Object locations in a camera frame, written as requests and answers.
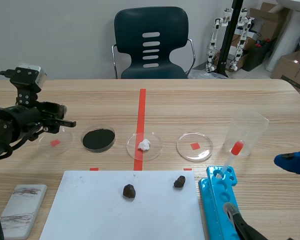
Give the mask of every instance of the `brown rock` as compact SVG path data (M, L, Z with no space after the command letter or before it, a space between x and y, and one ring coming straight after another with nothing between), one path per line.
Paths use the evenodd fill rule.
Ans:
M178 177L177 180L174 182L174 187L175 188L182 188L185 185L186 182L186 177L185 176L180 176Z
M125 185L123 188L123 196L134 199L136 197L136 190L134 186L131 184Z

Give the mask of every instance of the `wooden table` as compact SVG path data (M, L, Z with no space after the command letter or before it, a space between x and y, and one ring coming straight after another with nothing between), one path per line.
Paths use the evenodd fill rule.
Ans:
M48 186L30 240L39 239L65 170L133 170L126 141L137 128L139 90L146 88L145 132L161 136L159 157L143 163L144 170L192 168L196 180L206 176L209 165L222 165L227 156L222 146L235 111L249 109L270 120L269 129L251 156L238 158L233 167L234 187L243 218L269 240L300 240L300 175L275 166L280 153L300 151L300 95L287 82L274 79L211 80L54 80L39 93L40 101L65 104L74 144L57 157L47 159L36 152L37 141L26 143L11 157L0 161L0 213L17 184ZM12 106L16 89L0 80L0 107ZM103 153L83 149L81 134L89 126L114 128L114 146ZM190 162L177 152L178 137L201 132L213 142L205 162ZM198 190L200 207L201 198ZM204 213L201 211L203 225Z

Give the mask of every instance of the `dark stone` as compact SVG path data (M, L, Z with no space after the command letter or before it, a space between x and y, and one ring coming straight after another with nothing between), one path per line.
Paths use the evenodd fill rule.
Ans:
M175 188L182 188L185 185L186 182L186 177L185 176L180 176L178 177L177 180L174 182L174 187Z
M136 197L136 190L134 186L131 184L125 185L123 188L123 196L134 199Z
M98 152L104 152L112 147L111 143L113 143L115 139L115 133L110 129L96 129L89 131L86 135L84 135L82 144L87 149L94 150Z

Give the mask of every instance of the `blue test tube rack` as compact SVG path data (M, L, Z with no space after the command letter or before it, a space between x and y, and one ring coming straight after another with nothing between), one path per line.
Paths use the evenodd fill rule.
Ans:
M222 166L208 166L207 178L199 181L205 221L210 240L240 240L234 226L223 210L225 203L238 207L233 187L238 183L234 169L229 166L222 178L217 178Z

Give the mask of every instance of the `black pole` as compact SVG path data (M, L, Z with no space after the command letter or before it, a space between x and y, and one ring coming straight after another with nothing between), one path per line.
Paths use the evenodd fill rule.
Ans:
M232 2L232 8L233 8L232 18L225 30L219 61L215 71L216 73L222 74L224 76L227 76L226 65L227 65L228 54L231 47L232 38L234 37L237 28L238 18L240 15L243 2L244 0L233 0Z

